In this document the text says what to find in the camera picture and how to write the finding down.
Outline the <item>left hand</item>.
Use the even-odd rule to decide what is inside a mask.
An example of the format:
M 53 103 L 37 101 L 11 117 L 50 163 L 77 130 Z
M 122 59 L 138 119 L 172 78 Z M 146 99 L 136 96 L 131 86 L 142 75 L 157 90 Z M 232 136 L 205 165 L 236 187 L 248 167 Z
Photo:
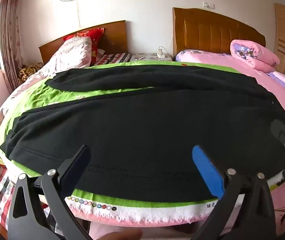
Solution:
M 140 240 L 143 236 L 141 229 L 128 229 L 120 232 L 107 233 L 97 240 Z

